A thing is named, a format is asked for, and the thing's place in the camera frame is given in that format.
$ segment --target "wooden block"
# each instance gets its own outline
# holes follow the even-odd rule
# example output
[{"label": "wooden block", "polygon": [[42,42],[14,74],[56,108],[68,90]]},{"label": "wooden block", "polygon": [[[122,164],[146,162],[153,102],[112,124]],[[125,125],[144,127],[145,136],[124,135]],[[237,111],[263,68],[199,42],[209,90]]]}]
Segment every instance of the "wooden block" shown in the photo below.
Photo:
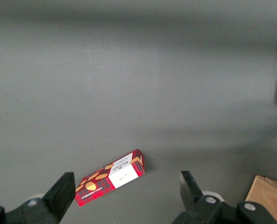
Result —
[{"label": "wooden block", "polygon": [[260,203],[277,221],[277,181],[256,175],[245,201]]}]

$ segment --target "cardboard box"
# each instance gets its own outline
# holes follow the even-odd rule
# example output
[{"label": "cardboard box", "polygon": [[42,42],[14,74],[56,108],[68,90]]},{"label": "cardboard box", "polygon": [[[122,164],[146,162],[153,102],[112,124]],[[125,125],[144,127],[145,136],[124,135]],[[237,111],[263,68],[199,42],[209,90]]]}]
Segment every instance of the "cardboard box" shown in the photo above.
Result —
[{"label": "cardboard box", "polygon": [[75,200],[83,206],[144,174],[144,158],[139,149],[84,177]]},{"label": "cardboard box", "polygon": [[277,221],[277,181],[256,175],[245,201],[261,204]]}]

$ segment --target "white label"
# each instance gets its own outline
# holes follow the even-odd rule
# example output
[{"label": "white label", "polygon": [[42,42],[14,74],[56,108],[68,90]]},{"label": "white label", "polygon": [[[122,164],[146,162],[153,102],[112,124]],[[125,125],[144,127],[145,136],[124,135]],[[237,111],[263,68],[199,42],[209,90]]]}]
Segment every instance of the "white label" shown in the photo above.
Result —
[{"label": "white label", "polygon": [[131,165],[131,160],[132,153],[114,162],[114,166],[111,167],[108,177],[115,188],[118,188],[138,177]]}]

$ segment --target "screw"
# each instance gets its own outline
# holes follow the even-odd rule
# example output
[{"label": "screw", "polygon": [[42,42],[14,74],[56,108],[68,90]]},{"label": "screw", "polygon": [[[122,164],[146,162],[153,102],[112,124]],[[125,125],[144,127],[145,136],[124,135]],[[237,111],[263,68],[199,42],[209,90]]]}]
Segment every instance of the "screw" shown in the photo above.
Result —
[{"label": "screw", "polygon": [[31,200],[30,202],[28,202],[27,206],[31,207],[31,206],[34,206],[36,204],[37,204],[37,202],[35,200]]},{"label": "screw", "polygon": [[216,202],[216,200],[212,197],[207,197],[206,198],[206,202],[210,203],[210,204],[214,204]]},{"label": "screw", "polygon": [[247,209],[247,210],[250,210],[250,211],[255,211],[256,210],[256,207],[251,204],[251,203],[245,203],[244,204],[244,207]]}]

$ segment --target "snack box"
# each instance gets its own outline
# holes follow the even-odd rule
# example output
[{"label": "snack box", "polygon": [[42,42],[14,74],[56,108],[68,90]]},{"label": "snack box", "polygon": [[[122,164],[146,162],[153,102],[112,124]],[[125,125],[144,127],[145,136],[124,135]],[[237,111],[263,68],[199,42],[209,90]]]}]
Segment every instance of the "snack box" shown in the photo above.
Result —
[{"label": "snack box", "polygon": [[144,158],[139,149],[84,177],[75,200],[83,206],[144,174]]}]

